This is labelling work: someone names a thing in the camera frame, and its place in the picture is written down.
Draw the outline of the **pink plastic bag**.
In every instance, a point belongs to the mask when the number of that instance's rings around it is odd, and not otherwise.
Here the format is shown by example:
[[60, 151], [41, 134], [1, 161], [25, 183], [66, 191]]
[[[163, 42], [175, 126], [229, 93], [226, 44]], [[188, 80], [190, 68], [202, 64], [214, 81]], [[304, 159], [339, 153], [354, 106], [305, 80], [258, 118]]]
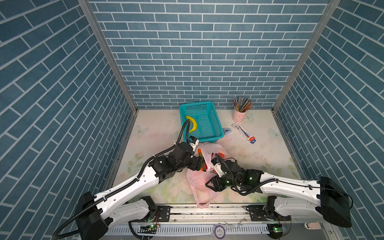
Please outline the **pink plastic bag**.
[[194, 156], [203, 157], [203, 163], [200, 164], [198, 171], [187, 170], [187, 181], [191, 187], [195, 203], [198, 208], [207, 208], [214, 199], [220, 194], [206, 187], [206, 183], [217, 174], [214, 173], [214, 167], [211, 163], [212, 154], [223, 154], [228, 157], [229, 154], [220, 144], [215, 143], [199, 143]]

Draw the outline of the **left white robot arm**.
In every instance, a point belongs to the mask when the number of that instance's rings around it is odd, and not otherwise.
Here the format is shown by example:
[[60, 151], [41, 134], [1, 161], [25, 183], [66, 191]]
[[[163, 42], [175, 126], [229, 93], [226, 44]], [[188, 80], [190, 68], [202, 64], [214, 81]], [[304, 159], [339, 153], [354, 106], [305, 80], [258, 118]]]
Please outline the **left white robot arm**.
[[96, 195], [83, 194], [76, 207], [79, 216], [75, 218], [81, 239], [98, 240], [119, 223], [152, 218], [157, 206], [151, 198], [132, 205], [127, 205], [127, 201], [185, 168], [200, 170], [204, 160], [195, 155], [198, 144], [198, 140], [175, 144], [165, 154], [150, 157], [138, 174], [123, 183]]

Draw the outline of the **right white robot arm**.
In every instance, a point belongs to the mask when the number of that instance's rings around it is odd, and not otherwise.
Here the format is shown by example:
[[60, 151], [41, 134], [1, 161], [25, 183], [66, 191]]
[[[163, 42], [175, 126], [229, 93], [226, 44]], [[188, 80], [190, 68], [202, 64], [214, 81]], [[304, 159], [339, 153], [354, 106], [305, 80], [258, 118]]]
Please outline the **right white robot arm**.
[[352, 198], [332, 179], [295, 180], [267, 172], [243, 169], [237, 162], [213, 159], [216, 175], [206, 182], [214, 192], [231, 189], [245, 197], [259, 193], [267, 195], [262, 208], [268, 220], [291, 220], [295, 216], [321, 217], [342, 227], [352, 226]]

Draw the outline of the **yellow banana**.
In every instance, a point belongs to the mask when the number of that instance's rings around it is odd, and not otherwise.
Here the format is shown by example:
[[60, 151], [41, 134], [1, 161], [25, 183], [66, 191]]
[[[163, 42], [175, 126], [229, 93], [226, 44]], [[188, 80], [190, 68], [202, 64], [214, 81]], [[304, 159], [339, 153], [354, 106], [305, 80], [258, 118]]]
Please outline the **yellow banana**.
[[192, 128], [189, 130], [190, 133], [194, 132], [198, 128], [198, 124], [196, 120], [190, 116], [186, 116], [187, 120], [189, 120], [192, 123]]

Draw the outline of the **teal plastic basket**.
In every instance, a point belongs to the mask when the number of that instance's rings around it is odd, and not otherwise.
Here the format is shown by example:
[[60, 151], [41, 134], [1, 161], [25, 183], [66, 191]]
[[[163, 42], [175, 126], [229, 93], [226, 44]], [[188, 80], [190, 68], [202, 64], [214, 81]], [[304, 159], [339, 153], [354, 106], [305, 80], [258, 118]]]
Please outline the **teal plastic basket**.
[[196, 121], [197, 129], [190, 135], [196, 137], [201, 143], [215, 143], [224, 137], [224, 130], [213, 102], [183, 104], [179, 107], [179, 111], [182, 124], [187, 117]]

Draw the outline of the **light blue stapler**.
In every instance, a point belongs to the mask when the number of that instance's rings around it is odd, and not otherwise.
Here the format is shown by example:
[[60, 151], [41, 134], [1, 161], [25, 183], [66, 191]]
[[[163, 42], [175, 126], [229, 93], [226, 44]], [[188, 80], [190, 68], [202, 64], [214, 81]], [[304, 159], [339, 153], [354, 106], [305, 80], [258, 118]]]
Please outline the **light blue stapler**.
[[229, 134], [231, 131], [231, 128], [223, 128], [223, 132], [225, 135]]

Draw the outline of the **pink metal pencil bucket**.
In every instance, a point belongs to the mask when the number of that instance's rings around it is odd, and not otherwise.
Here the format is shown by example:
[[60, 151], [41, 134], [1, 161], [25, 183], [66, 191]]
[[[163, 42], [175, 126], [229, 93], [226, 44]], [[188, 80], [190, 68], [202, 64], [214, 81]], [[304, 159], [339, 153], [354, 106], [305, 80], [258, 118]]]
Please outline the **pink metal pencil bucket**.
[[233, 113], [232, 113], [233, 121], [237, 123], [242, 123], [245, 118], [246, 118], [246, 113], [239, 112], [236, 109], [233, 110]]

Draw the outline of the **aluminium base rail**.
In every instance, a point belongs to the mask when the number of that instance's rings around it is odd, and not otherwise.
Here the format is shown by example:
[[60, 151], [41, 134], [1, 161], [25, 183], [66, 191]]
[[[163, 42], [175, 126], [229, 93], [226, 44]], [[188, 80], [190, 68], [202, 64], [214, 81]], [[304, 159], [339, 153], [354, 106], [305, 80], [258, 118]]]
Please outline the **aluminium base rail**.
[[174, 224], [219, 224], [242, 222], [260, 222], [267, 224], [287, 222], [319, 222], [324, 223], [323, 216], [312, 209], [313, 205], [300, 205], [289, 199], [293, 206], [282, 205], [283, 212], [268, 210], [265, 205], [212, 205], [200, 209], [194, 205], [155, 205], [152, 202], [139, 200], [125, 204], [103, 217], [107, 230], [129, 222], [157, 225], [158, 223]]

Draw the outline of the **left corner aluminium post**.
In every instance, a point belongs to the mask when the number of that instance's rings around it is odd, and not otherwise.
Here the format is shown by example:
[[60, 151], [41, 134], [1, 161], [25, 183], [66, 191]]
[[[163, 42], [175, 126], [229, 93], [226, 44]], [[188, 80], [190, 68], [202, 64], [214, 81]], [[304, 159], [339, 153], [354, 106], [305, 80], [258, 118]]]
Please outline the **left corner aluminium post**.
[[96, 15], [91, 7], [91, 4], [89, 1], [86, 1], [86, 0], [78, 0], [78, 3], [95, 35], [95, 38], [97, 39], [97, 42], [99, 43], [105, 57], [106, 57], [106, 60], [109, 64], [109, 66], [111, 67], [111, 70], [114, 74], [114, 76], [116, 77], [117, 81], [118, 81], [118, 84], [119, 86], [121, 87], [122, 91], [123, 91], [123, 94], [129, 104], [129, 106], [131, 107], [134, 115], [137, 113], [138, 111], [138, 108], [132, 98], [132, 96], [130, 95], [129, 93], [129, 90], [127, 88], [127, 85], [123, 79], [123, 76], [119, 70], [119, 67], [115, 61], [115, 58], [111, 52], [111, 49], [108, 45], [108, 42], [103, 34], [103, 31], [97, 21], [97, 18], [96, 18]]

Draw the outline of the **corner aluminium post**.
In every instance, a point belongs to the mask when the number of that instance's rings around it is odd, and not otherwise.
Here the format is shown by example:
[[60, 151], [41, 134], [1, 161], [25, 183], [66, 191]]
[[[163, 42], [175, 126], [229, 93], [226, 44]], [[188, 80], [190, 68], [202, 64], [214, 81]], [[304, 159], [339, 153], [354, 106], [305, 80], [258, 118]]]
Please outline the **corner aluminium post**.
[[122, 91], [123, 91], [123, 94], [129, 104], [129, 106], [131, 107], [134, 115], [137, 113], [138, 111], [138, 108], [132, 98], [132, 96], [130, 95], [129, 93], [129, 90], [127, 88], [127, 85], [123, 79], [123, 76], [119, 70], [119, 67], [115, 61], [115, 58], [111, 52], [111, 49], [108, 45], [108, 42], [103, 34], [103, 31], [97, 21], [97, 18], [96, 18], [96, 15], [91, 7], [91, 4], [89, 1], [86, 1], [86, 0], [78, 0], [78, 3], [95, 35], [95, 38], [97, 39], [97, 42], [99, 43], [105, 57], [106, 57], [106, 60], [109, 64], [109, 66], [111, 67], [111, 70], [114, 74], [114, 76], [116, 77], [117, 81], [118, 81], [118, 84], [119, 86], [121, 87]]
[[288, 94], [290, 88], [293, 86], [294, 82], [296, 81], [297, 76], [299, 75], [300, 71], [302, 70], [306, 60], [308, 59], [309, 55], [311, 54], [312, 50], [314, 49], [316, 43], [318, 42], [321, 34], [323, 33], [324, 29], [326, 28], [328, 22], [330, 21], [331, 17], [333, 16], [334, 12], [336, 11], [337, 7], [339, 6], [341, 0], [331, 0], [329, 1], [328, 5], [325, 7], [324, 12], [317, 23], [316, 27], [314, 28], [314, 31], [309, 38], [308, 42], [305, 45], [305, 48], [301, 55], [298, 58], [298, 61], [296, 65], [293, 67], [293, 70], [290, 74], [290, 76], [287, 78], [287, 81], [282, 88], [281, 93], [279, 94], [276, 102], [274, 103], [272, 107], [272, 113], [274, 115], [277, 114], [278, 109], [283, 103], [284, 98]]

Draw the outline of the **right corner aluminium post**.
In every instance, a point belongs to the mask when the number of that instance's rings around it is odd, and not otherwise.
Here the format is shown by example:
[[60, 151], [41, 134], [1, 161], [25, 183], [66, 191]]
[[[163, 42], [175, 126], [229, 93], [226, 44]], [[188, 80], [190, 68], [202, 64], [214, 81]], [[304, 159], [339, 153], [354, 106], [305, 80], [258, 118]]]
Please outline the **right corner aluminium post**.
[[274, 115], [277, 114], [278, 109], [283, 103], [284, 98], [288, 94], [290, 88], [293, 86], [294, 82], [296, 81], [297, 76], [299, 75], [300, 71], [302, 70], [306, 60], [308, 59], [309, 55], [311, 54], [312, 50], [314, 49], [316, 43], [318, 42], [321, 34], [323, 33], [324, 29], [326, 28], [328, 22], [330, 21], [331, 17], [333, 16], [334, 12], [336, 11], [337, 7], [339, 6], [341, 0], [331, 0], [329, 1], [328, 5], [325, 7], [324, 12], [317, 23], [316, 27], [314, 28], [314, 31], [309, 38], [308, 42], [305, 45], [305, 48], [301, 55], [298, 58], [298, 61], [296, 65], [293, 67], [293, 70], [290, 74], [290, 76], [287, 78], [287, 81], [282, 88], [281, 93], [279, 94], [276, 102], [274, 103], [272, 107], [272, 113]]

